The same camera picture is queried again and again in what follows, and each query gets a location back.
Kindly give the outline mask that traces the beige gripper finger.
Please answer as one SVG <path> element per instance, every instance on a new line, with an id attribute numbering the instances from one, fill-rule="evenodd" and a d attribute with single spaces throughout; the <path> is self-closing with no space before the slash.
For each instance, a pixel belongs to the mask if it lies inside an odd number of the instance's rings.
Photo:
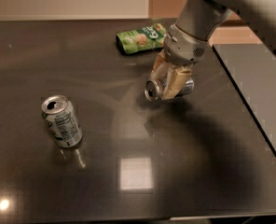
<path id="1" fill-rule="evenodd" d="M 168 61 L 165 52 L 162 50 L 156 57 L 152 71 L 150 74 L 151 79 L 162 79 L 168 71 Z"/>
<path id="2" fill-rule="evenodd" d="M 174 98 L 191 76 L 191 67 L 171 65 L 167 71 L 166 86 L 162 94 L 162 99 L 169 100 Z"/>

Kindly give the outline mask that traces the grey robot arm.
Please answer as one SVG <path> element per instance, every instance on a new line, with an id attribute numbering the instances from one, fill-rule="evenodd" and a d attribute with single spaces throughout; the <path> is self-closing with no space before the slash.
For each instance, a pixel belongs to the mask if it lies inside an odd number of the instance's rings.
<path id="1" fill-rule="evenodd" d="M 187 0 L 164 38 L 150 78 L 165 79 L 159 98 L 174 98 L 192 74 L 215 29 L 237 14 L 276 57 L 276 0 Z"/>

